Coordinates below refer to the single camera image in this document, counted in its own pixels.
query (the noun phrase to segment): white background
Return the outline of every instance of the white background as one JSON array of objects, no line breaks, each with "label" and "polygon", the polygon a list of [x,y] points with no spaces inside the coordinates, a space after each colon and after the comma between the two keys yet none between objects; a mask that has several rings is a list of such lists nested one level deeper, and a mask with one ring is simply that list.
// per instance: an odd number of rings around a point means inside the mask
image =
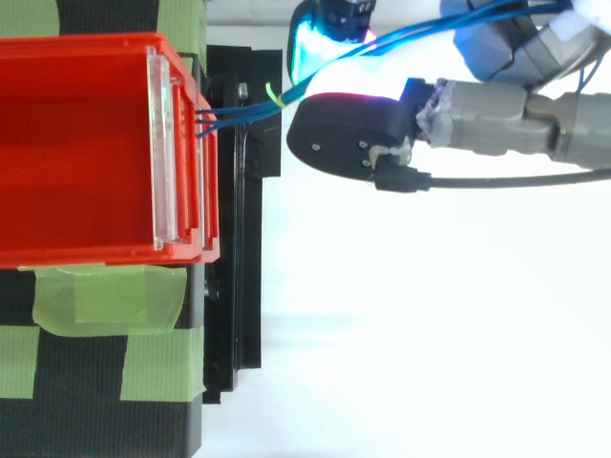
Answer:
[{"label": "white background", "polygon": [[[208,32],[279,49],[287,30]],[[412,75],[471,80],[450,35],[403,52]],[[606,90],[607,64],[590,92]],[[438,177],[574,170],[424,145],[415,165]],[[204,408],[198,456],[608,458],[610,191],[395,196],[284,148],[283,176],[264,189],[263,369]]]}]

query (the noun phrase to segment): blue cable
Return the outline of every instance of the blue cable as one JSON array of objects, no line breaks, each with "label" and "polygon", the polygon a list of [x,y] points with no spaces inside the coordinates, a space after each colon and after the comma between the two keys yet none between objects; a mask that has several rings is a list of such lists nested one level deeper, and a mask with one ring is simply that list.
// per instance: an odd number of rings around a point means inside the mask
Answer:
[{"label": "blue cable", "polygon": [[579,86],[577,87],[577,94],[581,94],[581,92],[586,88],[586,86],[590,84],[590,81],[592,81],[592,79],[596,75],[596,72],[599,70],[600,65],[602,64],[602,60],[603,57],[596,61],[596,64],[594,64],[594,67],[592,68],[590,74],[588,74],[587,78],[585,77],[585,69],[581,69],[581,71],[579,72]]},{"label": "blue cable", "polygon": [[[478,24],[486,24],[490,22],[496,22],[506,19],[512,19],[519,16],[531,15],[531,14],[545,14],[550,12],[560,12],[562,10],[566,10],[571,6],[570,1],[560,1],[554,2],[549,5],[540,5],[537,7],[515,10],[515,11],[507,11],[502,13],[492,13],[492,10],[516,3],[518,0],[498,0],[493,2],[492,4],[486,5],[485,7],[479,8],[477,10],[470,11],[468,13],[457,14],[454,16],[449,16],[445,18],[435,19],[432,21],[427,21],[420,24],[415,24],[412,26],[407,26],[404,29],[399,31],[391,32],[387,35],[384,35],[377,40],[374,40],[370,43],[367,43],[347,54],[341,56],[340,58],[351,57],[353,55],[357,55],[362,53],[363,55],[369,55],[370,53],[376,52],[386,52],[390,49],[394,49],[397,46],[403,45],[407,42],[424,38],[426,36],[439,33],[442,31],[449,31],[452,29],[471,27]],[[419,31],[417,33],[408,34],[411,31]],[[309,82],[314,77],[307,78],[306,80],[300,82],[295,87],[288,90],[284,93],[281,98],[285,104],[293,103],[299,100],[305,93]],[[274,102],[265,102],[256,105],[252,105],[250,107],[236,107],[236,108],[227,108],[227,109],[217,109],[217,110],[202,110],[198,112],[199,114],[237,114],[241,113],[240,116],[235,116],[227,119],[221,120],[202,120],[200,123],[211,125],[213,127],[206,129],[202,133],[199,134],[199,137],[206,136],[218,129],[222,129],[224,127],[236,126],[240,124],[246,124],[251,122],[256,122],[272,115],[279,113],[281,110]]]}]

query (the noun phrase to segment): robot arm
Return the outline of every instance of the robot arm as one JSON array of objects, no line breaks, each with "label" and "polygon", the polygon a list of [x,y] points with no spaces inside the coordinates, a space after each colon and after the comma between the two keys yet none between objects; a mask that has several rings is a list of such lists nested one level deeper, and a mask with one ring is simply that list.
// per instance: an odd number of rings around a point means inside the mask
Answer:
[{"label": "robot arm", "polygon": [[611,167],[611,94],[568,93],[557,100],[505,83],[441,81],[417,115],[433,147],[486,156],[518,151],[586,169]]},{"label": "robot arm", "polygon": [[[442,3],[484,10],[480,7],[492,1]],[[379,189],[390,191],[427,190],[432,183],[448,187],[456,184],[434,180],[409,167],[416,140],[487,156],[501,156],[510,150],[526,155],[544,153],[554,161],[597,171],[573,176],[575,181],[547,177],[520,182],[499,180],[498,184],[530,186],[610,179],[611,129],[606,115],[611,113],[611,94],[565,94],[552,100],[536,92],[552,80],[601,59],[611,48],[611,24],[592,12],[597,11],[591,8],[597,2],[609,0],[575,0],[572,10],[548,16],[541,26],[531,16],[516,18],[511,2],[496,1],[497,10],[510,10],[499,17],[513,19],[475,22],[480,25],[463,29],[454,39],[472,73],[483,84],[440,80],[433,86],[409,79],[404,75],[404,65],[380,64],[385,57],[378,54],[340,59],[309,82],[307,98],[288,133],[289,148],[303,162],[323,172],[374,180]],[[518,7],[524,10],[530,3],[540,2],[522,3]],[[333,75],[333,67],[343,72]],[[371,79],[376,67],[380,74]],[[363,76],[360,82],[359,72]],[[366,92],[348,91],[347,86]],[[399,91],[388,95],[392,88]],[[408,184],[402,185],[401,179]],[[482,184],[476,181],[469,183],[470,187]],[[491,180],[483,184],[494,187]]]}]

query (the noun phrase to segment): tape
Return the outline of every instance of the tape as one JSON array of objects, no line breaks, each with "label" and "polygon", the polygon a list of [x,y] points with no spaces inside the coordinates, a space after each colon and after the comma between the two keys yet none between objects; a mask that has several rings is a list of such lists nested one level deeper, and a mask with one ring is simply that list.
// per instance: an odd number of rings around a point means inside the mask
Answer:
[{"label": "tape", "polygon": [[121,401],[189,403],[204,390],[203,327],[128,338]]},{"label": "tape", "polygon": [[[178,52],[196,54],[205,63],[205,2],[201,0],[159,0],[157,29],[163,33]],[[183,57],[189,69],[193,59]]]},{"label": "tape", "polygon": [[170,333],[186,269],[150,265],[36,268],[34,322],[61,337]]},{"label": "tape", "polygon": [[59,13],[53,0],[0,1],[0,37],[57,35]]},{"label": "tape", "polygon": [[38,326],[0,326],[0,399],[32,399]]}]

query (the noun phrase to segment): glowing led light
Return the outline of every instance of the glowing led light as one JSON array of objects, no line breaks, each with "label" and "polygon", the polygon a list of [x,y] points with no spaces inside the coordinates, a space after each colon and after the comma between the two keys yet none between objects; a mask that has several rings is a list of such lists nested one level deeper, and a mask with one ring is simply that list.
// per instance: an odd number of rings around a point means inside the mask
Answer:
[{"label": "glowing led light", "polygon": [[[375,40],[368,31],[365,42]],[[295,84],[318,72],[329,62],[361,46],[362,43],[338,42],[312,29],[308,21],[295,31],[295,50],[291,79]]]},{"label": "glowing led light", "polygon": [[315,94],[363,94],[400,100],[409,78],[406,61],[397,56],[356,56],[322,68],[307,87]]}]

